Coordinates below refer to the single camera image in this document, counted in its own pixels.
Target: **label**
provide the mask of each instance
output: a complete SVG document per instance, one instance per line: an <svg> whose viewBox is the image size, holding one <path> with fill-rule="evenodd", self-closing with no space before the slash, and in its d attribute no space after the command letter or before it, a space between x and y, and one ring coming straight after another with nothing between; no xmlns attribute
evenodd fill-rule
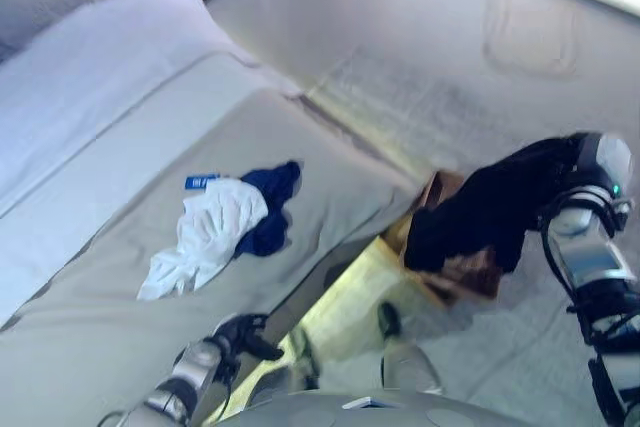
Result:
<svg viewBox="0 0 640 427"><path fill-rule="evenodd" d="M187 190L204 190L207 188L207 182L218 178L220 178L220 174L190 175L184 182L184 188Z"/></svg>

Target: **brown box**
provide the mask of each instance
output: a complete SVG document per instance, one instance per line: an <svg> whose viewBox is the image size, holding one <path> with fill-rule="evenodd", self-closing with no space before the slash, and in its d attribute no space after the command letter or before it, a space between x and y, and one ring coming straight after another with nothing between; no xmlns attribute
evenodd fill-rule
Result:
<svg viewBox="0 0 640 427"><path fill-rule="evenodd" d="M400 219L381 235L381 246L395 264L420 285L425 295L440 307L449 307L460 297L493 300L498 295L502 270L495 265L492 248L470 256L446 259L441 273L415 272L404 264L411 218L417 208L434 209L453 196L464 183L464 177L455 172L438 171L424 188L411 213Z"/></svg>

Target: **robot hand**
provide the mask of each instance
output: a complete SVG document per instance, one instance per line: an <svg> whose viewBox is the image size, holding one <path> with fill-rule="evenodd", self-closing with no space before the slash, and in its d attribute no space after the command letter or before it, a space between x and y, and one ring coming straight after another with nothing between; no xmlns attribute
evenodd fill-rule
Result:
<svg viewBox="0 0 640 427"><path fill-rule="evenodd" d="M577 315L600 410L610 425L640 425L640 284L613 243L633 202L623 197L631 152L612 135L587 134L566 190L541 221L545 256Z"/></svg>
<svg viewBox="0 0 640 427"><path fill-rule="evenodd" d="M234 315L223 321L211 335L189 344L176 358L171 375L140 404L129 412L109 414L99 426L116 417L117 427L187 426L213 383L227 388L228 402L240 354L246 352L260 360L277 360L283 355L260 337L266 322L264 314Z"/></svg>

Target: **blue cloth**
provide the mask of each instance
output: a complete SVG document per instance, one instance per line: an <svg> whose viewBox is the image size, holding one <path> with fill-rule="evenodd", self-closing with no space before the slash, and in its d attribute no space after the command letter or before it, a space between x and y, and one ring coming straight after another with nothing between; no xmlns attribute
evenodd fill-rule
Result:
<svg viewBox="0 0 640 427"><path fill-rule="evenodd" d="M240 239L234 257L240 254L266 257L282 248L289 227L282 213L282 207L293 196L293 189L299 178L300 165L294 161L274 169L252 170L240 178L262 193L269 213Z"/></svg>

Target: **black cloth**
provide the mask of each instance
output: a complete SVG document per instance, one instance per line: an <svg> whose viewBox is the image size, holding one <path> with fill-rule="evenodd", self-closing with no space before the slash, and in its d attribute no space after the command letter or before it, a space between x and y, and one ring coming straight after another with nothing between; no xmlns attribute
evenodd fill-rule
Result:
<svg viewBox="0 0 640 427"><path fill-rule="evenodd" d="M439 272L446 258L493 246L496 264L513 272L525 231L536 229L540 210L562 190L584 134L535 142L474 172L433 211L413 216L405 264Z"/></svg>

